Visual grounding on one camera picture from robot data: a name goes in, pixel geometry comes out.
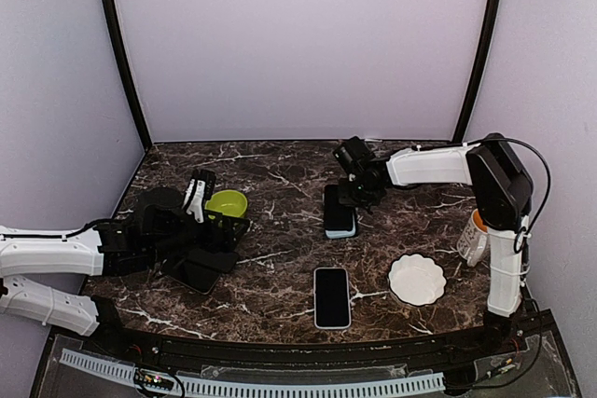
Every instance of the green bowl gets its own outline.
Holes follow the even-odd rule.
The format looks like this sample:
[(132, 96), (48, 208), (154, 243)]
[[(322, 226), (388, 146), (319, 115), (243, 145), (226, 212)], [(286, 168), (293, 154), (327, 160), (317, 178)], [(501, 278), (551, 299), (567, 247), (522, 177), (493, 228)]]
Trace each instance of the green bowl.
[(248, 201), (246, 196), (236, 190), (222, 190), (215, 193), (205, 203), (205, 209), (220, 212), (234, 218), (244, 218)]

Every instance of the scalloped plate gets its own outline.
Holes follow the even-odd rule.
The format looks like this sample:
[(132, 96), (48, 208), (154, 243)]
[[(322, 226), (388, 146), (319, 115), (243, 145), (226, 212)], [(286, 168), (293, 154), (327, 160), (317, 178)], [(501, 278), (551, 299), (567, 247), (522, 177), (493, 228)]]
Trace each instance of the scalloped plate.
[(402, 255), (388, 274), (390, 292), (402, 302), (420, 307), (444, 295), (444, 270), (431, 258), (419, 254)]

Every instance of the phone screen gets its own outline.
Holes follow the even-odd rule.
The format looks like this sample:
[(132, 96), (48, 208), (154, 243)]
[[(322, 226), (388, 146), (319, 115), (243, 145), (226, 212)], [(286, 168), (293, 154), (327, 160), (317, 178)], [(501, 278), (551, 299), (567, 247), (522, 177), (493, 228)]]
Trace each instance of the phone screen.
[(350, 326), (351, 307), (345, 269), (316, 269), (313, 293), (317, 328), (343, 329)]

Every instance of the white wall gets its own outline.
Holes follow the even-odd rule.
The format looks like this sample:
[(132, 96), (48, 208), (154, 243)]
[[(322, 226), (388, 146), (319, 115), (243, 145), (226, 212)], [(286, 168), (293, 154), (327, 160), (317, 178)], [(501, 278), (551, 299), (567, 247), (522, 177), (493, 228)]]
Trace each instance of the white wall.
[[(530, 285), (554, 311), (585, 396), (597, 396), (596, 5), (502, 0), (467, 135), (500, 130), (535, 145), (550, 163), (553, 196), (533, 232)], [(544, 174), (531, 166), (541, 180), (538, 205)]]
[[(109, 216), (143, 150), (101, 0), (0, 0), (0, 55), (0, 223)], [(75, 291), (81, 278), (43, 280)], [(0, 316), (0, 395), (29, 396), (47, 333)]]
[(450, 139), (486, 0), (117, 0), (155, 141)]

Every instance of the dark brown marble surface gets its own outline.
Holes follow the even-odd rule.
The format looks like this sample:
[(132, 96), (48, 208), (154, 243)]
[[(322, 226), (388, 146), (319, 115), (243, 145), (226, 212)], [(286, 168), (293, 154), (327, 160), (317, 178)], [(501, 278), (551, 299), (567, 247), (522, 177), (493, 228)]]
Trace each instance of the dark brown marble surface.
[[(455, 252), (474, 206), (461, 185), (392, 190), (373, 214), (359, 212), (360, 235), (328, 240), (322, 194), (342, 171), (331, 155), (338, 142), (158, 144), (134, 178), (119, 215), (134, 196), (158, 185), (181, 191), (193, 168), (217, 175), (218, 189), (241, 190), (249, 200), (249, 232), (242, 259), (210, 295), (151, 273), (89, 278), (84, 294), (113, 298), (130, 328), (173, 336), (256, 343), (325, 343), (384, 340), (445, 333), (482, 324), (489, 270), (468, 268)], [(397, 150), (407, 142), (371, 144)], [(434, 305), (399, 305), (386, 275), (403, 254), (432, 257), (444, 269), (445, 295)], [(312, 275), (319, 267), (348, 270), (353, 323), (344, 331), (313, 325)]]

